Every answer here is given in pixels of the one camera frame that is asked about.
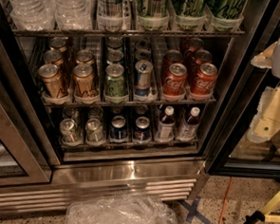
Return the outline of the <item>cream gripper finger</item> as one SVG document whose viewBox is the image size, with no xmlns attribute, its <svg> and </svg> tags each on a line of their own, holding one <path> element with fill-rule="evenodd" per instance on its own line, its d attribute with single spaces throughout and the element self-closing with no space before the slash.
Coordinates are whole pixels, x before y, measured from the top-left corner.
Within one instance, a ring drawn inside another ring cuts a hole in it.
<svg viewBox="0 0 280 224">
<path fill-rule="evenodd" d="M 275 88 L 266 86 L 246 136 L 252 142 L 263 143 L 278 131 L 280 131 L 280 85 Z"/>
<path fill-rule="evenodd" d="M 258 68 L 271 68 L 272 54 L 277 43 L 269 45 L 264 51 L 255 55 L 251 59 L 251 64 Z"/>
</svg>

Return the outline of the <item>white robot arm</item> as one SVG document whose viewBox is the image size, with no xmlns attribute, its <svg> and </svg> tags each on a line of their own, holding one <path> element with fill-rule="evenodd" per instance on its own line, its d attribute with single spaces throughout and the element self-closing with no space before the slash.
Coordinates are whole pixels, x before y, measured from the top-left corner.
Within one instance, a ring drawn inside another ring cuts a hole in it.
<svg viewBox="0 0 280 224">
<path fill-rule="evenodd" d="M 258 68 L 269 68 L 280 80 L 280 37 L 258 55 L 251 64 Z M 280 85 L 266 86 L 253 116 L 247 138 L 255 143 L 263 143 L 280 131 Z"/>
</svg>

